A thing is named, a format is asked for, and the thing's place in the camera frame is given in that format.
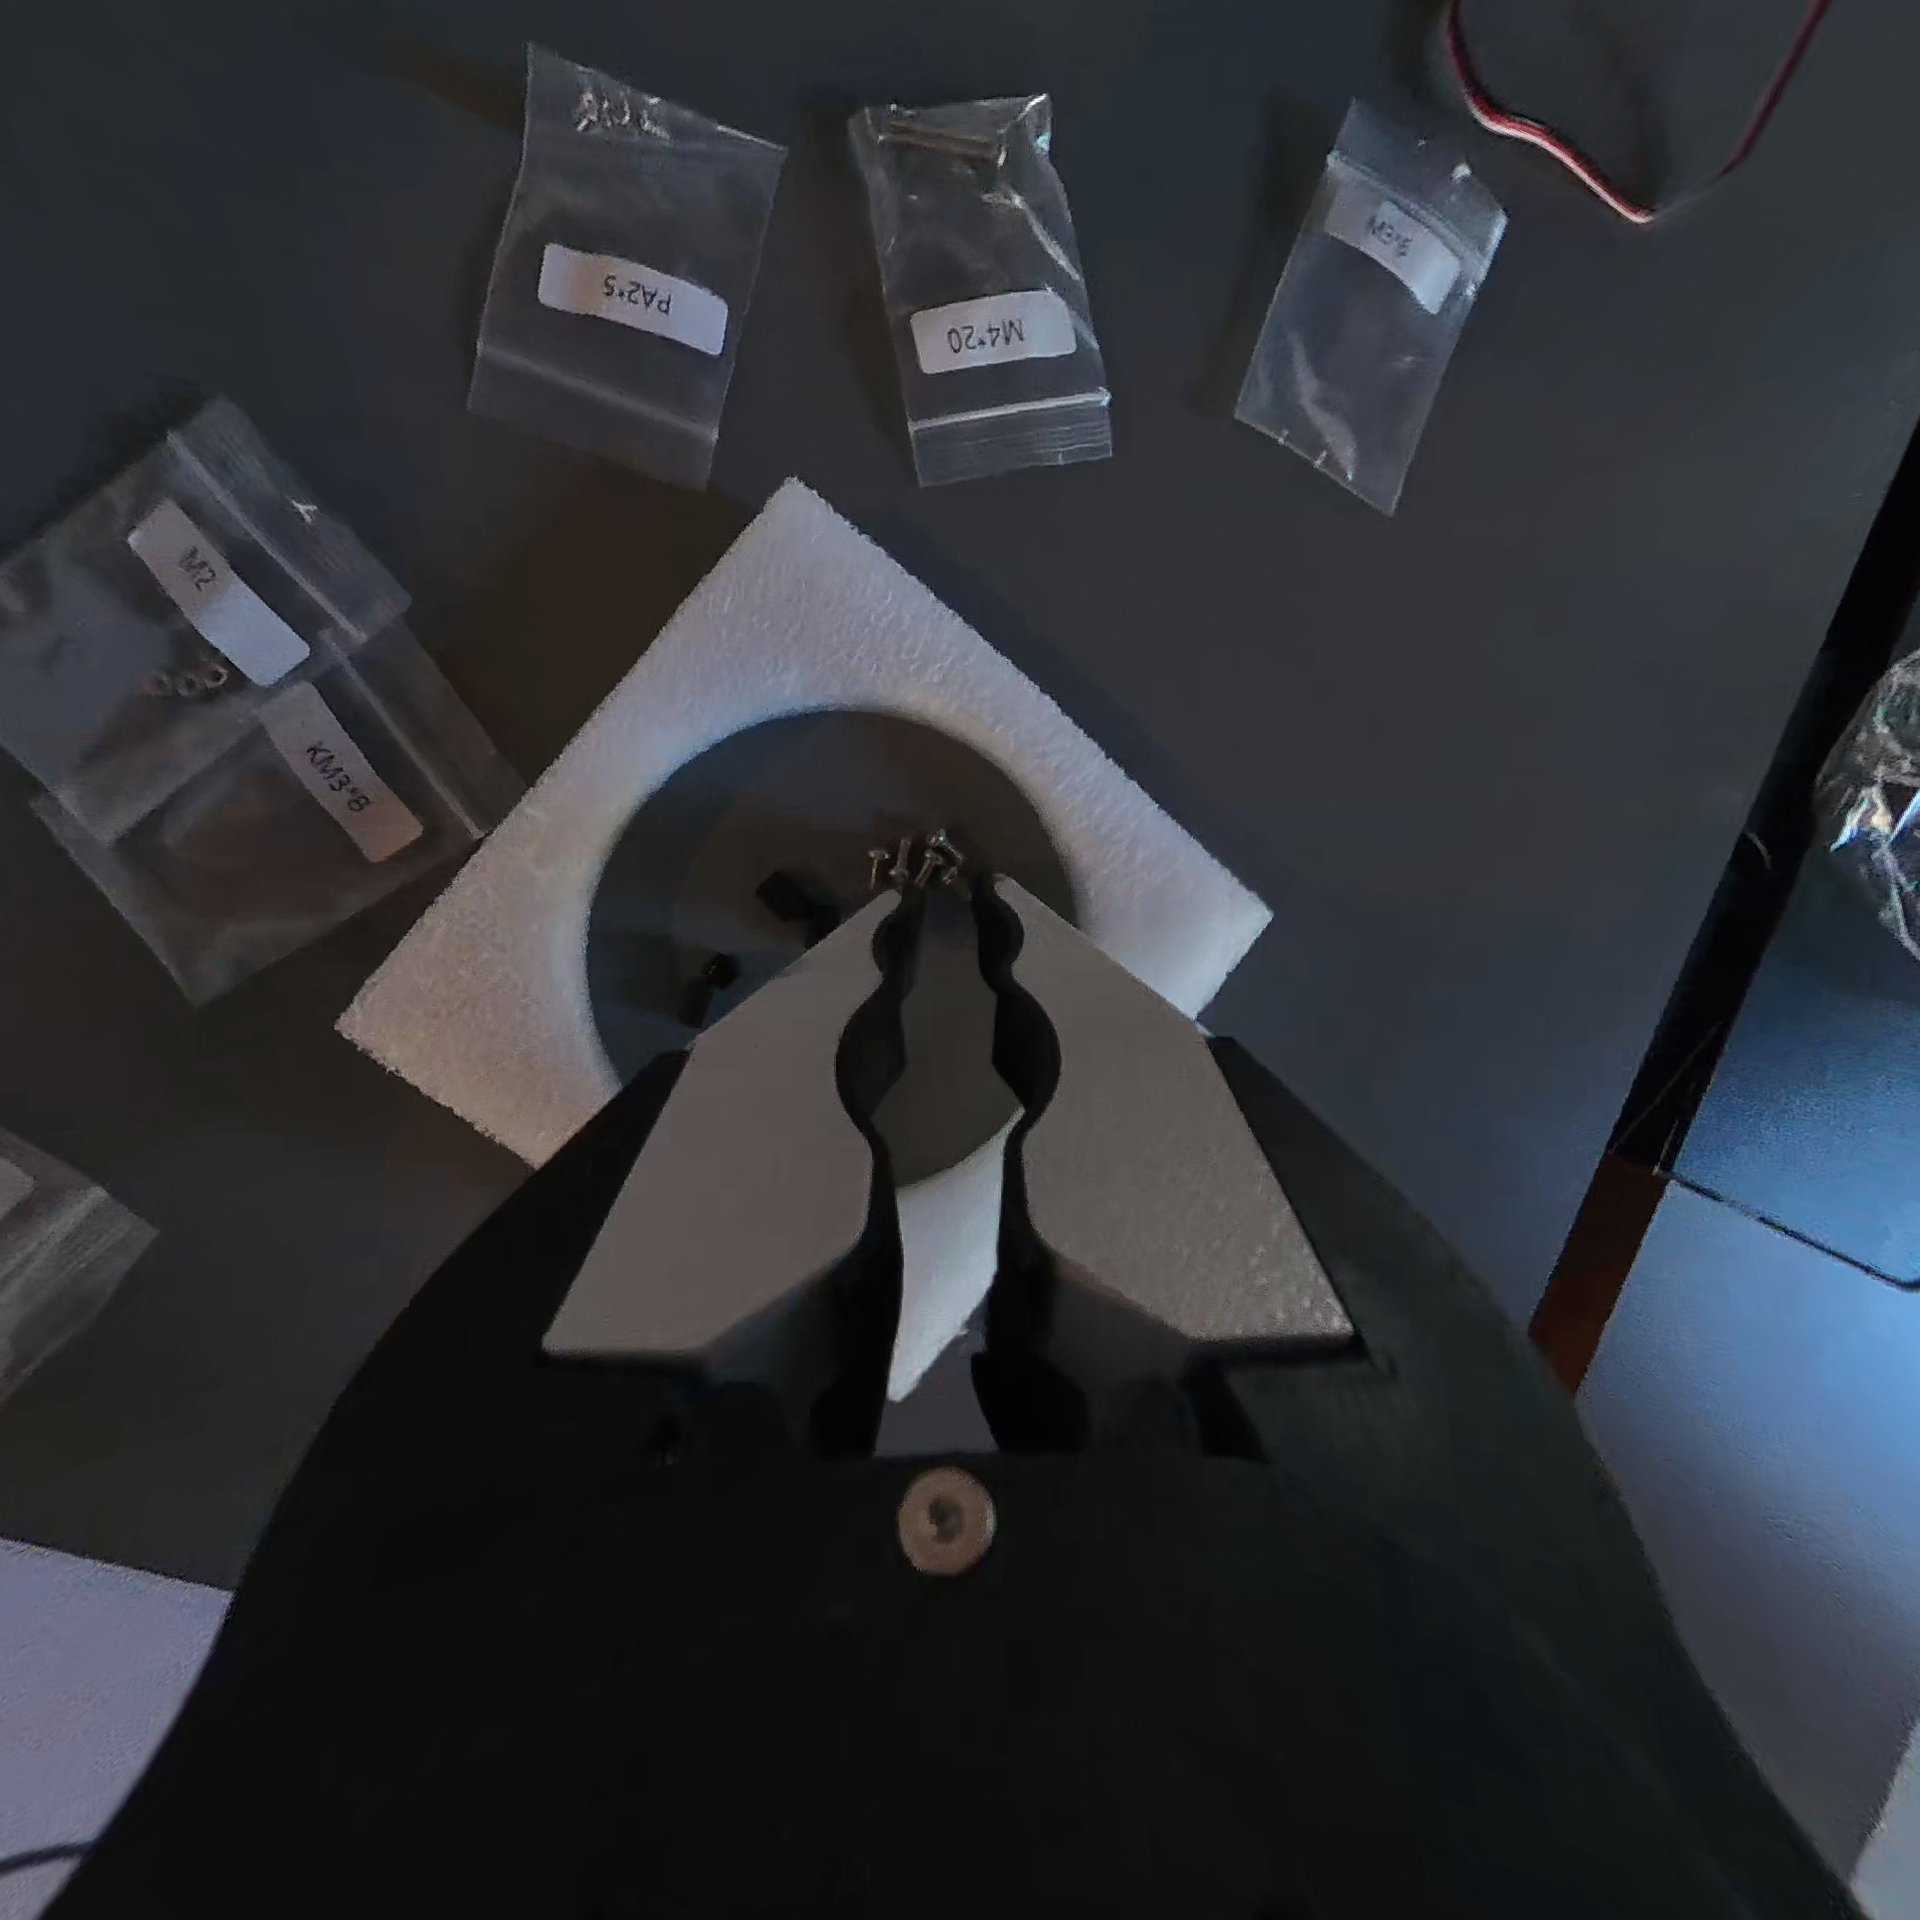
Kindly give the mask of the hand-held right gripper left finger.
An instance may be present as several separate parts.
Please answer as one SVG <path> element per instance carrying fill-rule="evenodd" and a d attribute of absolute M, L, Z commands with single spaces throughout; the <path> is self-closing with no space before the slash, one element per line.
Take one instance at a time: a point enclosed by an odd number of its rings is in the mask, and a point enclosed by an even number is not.
<path fill-rule="evenodd" d="M 906 1066 L 925 898 L 890 885 L 685 1050 L 544 1356 L 768 1393 L 873 1456 L 904 1248 L 876 1113 Z"/>

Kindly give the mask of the cluster of small silver screws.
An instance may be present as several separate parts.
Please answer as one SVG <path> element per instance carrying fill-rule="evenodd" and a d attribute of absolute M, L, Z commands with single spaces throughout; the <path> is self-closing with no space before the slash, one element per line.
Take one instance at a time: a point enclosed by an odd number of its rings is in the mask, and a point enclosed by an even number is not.
<path fill-rule="evenodd" d="M 968 877 L 972 863 L 968 848 L 949 828 L 901 831 L 871 843 L 867 860 L 867 893 L 913 893 L 926 889 L 955 889 Z"/>

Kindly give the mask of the crinkled clear plastic wrap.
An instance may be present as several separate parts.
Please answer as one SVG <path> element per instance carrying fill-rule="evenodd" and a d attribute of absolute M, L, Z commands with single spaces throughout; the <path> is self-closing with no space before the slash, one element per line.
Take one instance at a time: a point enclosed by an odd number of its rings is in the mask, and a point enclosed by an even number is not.
<path fill-rule="evenodd" d="M 1868 687 L 1815 783 L 1822 852 L 1876 923 L 1918 958 L 1918 647 Z"/>

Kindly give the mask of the group of clear screw bags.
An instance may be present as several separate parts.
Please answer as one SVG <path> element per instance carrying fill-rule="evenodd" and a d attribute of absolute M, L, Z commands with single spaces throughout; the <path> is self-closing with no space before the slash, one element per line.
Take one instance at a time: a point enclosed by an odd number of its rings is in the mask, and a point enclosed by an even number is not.
<path fill-rule="evenodd" d="M 991 427 L 987 466 L 1058 468 L 1113 452 L 1087 284 L 1051 102 L 862 108 L 855 154 L 875 219 L 895 215 L 880 162 L 940 160 L 926 136 L 987 140 L 989 238 L 958 263 L 958 306 L 911 312 L 908 360 L 955 371 L 1062 371 L 1058 394 L 953 414 Z M 471 408 L 486 420 L 701 487 L 787 149 L 539 46 L 527 56 L 523 162 L 493 262 Z M 411 595 L 230 399 L 210 398 L 4 557 L 4 756 L 40 791 L 54 841 L 177 981 L 207 1004 L 332 933 L 413 879 L 482 848 L 530 788 L 408 628 Z M 962 753 L 979 791 L 1040 833 L 972 819 L 979 861 L 1082 918 L 1062 858 L 1012 779 L 903 717 L 816 711 L 741 733 L 685 766 L 620 828 L 589 908 L 589 1009 L 615 1084 L 668 1043 L 666 983 L 705 929 L 681 877 L 644 854 L 694 856 L 693 804 L 731 769 L 859 722 Z"/>

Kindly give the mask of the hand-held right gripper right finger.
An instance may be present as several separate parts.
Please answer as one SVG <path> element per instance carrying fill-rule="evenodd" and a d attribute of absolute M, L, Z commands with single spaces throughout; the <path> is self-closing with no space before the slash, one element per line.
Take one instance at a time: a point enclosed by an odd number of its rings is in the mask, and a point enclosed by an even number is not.
<path fill-rule="evenodd" d="M 972 884 L 1019 1115 L 972 1387 L 1008 1453 L 1258 1453 L 1240 1370 L 1354 1321 L 1210 1035 L 1011 876 Z"/>

